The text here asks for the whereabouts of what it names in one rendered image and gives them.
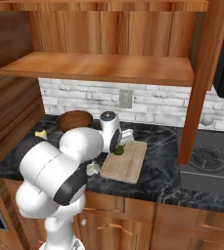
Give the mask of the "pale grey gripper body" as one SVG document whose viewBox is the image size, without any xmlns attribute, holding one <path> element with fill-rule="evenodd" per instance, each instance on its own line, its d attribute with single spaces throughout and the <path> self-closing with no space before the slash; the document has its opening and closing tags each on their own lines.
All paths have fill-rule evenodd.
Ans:
<svg viewBox="0 0 224 250">
<path fill-rule="evenodd" d="M 127 130 L 124 130 L 122 132 L 122 137 L 121 137 L 121 140 L 120 140 L 120 145 L 121 146 L 124 146 L 130 142 L 132 142 L 134 140 L 134 136 L 133 136 L 133 130 L 132 129 L 127 129 Z"/>
</svg>

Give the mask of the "light wooden cutting board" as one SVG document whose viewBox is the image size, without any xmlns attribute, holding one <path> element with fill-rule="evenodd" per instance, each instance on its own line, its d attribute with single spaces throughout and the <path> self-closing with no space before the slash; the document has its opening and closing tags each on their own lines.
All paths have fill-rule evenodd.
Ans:
<svg viewBox="0 0 224 250">
<path fill-rule="evenodd" d="M 136 184 L 145 158 L 147 144 L 133 141 L 124 146 L 122 155 L 109 154 L 101 168 L 100 176 L 128 184 Z"/>
</svg>

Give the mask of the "white garlic bulb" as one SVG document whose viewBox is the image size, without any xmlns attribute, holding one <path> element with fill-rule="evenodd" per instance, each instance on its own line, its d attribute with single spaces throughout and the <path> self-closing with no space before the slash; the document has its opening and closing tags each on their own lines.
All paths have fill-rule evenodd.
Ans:
<svg viewBox="0 0 224 250">
<path fill-rule="evenodd" d="M 92 162 L 87 165 L 86 173 L 88 176 L 92 176 L 100 173 L 100 166 L 96 162 Z"/>
</svg>

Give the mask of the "brown wooden bowl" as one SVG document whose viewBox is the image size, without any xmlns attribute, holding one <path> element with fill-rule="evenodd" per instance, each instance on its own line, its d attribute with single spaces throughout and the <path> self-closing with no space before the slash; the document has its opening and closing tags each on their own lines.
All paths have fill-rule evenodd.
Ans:
<svg viewBox="0 0 224 250">
<path fill-rule="evenodd" d="M 83 110 L 67 111 L 57 118 L 57 125 L 63 133 L 78 127 L 90 127 L 92 123 L 93 116 Z"/>
</svg>

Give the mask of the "wooden cabinet door with knob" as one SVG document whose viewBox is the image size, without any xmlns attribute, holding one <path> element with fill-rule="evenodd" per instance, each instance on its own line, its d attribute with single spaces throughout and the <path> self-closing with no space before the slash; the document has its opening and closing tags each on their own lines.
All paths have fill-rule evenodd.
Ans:
<svg viewBox="0 0 224 250">
<path fill-rule="evenodd" d="M 178 162 L 189 164 L 207 87 L 212 85 L 224 40 L 224 0 L 209 0 Z"/>
</svg>

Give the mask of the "wooden drawer front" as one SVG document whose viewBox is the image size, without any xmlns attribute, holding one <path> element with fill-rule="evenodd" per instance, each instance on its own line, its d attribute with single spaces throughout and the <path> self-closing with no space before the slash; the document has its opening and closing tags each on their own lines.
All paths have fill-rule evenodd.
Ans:
<svg viewBox="0 0 224 250">
<path fill-rule="evenodd" d="M 155 204 L 151 201 L 126 198 L 125 215 L 128 219 L 150 223 L 153 220 Z"/>
</svg>

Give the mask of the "pale round door knob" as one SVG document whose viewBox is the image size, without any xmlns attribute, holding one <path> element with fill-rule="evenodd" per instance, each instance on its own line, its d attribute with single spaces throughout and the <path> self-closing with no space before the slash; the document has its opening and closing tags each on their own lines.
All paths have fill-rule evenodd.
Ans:
<svg viewBox="0 0 224 250">
<path fill-rule="evenodd" d="M 209 126 L 213 122 L 213 117 L 210 114 L 204 114 L 201 119 L 201 124 L 204 126 Z"/>
</svg>

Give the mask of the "grey gas hob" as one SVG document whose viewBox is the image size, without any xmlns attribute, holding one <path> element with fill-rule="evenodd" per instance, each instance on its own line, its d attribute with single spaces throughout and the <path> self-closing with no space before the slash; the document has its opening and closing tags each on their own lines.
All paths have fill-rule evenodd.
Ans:
<svg viewBox="0 0 224 250">
<path fill-rule="evenodd" d="M 180 165 L 181 188 L 224 195 L 224 132 L 198 130 L 190 163 Z"/>
</svg>

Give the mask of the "wooden base cupboard door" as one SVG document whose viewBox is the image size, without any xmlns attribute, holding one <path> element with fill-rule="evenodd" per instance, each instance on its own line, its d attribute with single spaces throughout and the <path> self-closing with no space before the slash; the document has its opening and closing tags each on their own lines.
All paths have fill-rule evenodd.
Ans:
<svg viewBox="0 0 224 250">
<path fill-rule="evenodd" d="M 224 213 L 158 203 L 152 250 L 224 250 Z"/>
<path fill-rule="evenodd" d="M 151 224 L 89 213 L 79 215 L 86 250 L 149 250 Z"/>
</svg>

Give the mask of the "grey wall outlet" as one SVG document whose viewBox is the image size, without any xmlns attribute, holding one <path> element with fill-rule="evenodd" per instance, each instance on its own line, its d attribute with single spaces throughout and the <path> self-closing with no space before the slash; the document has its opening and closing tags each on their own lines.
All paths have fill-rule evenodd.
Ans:
<svg viewBox="0 0 224 250">
<path fill-rule="evenodd" d="M 132 107 L 132 90 L 120 90 L 119 91 L 119 106 L 122 108 L 131 108 Z"/>
</svg>

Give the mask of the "wooden wall cabinet with shelf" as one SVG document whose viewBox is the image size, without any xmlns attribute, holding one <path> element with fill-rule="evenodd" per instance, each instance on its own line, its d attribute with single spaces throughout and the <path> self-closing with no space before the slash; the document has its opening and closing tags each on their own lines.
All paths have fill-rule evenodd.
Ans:
<svg viewBox="0 0 224 250">
<path fill-rule="evenodd" d="M 11 3 L 28 20 L 33 51 L 3 75 L 190 86 L 196 17 L 208 0 L 33 0 Z"/>
</svg>

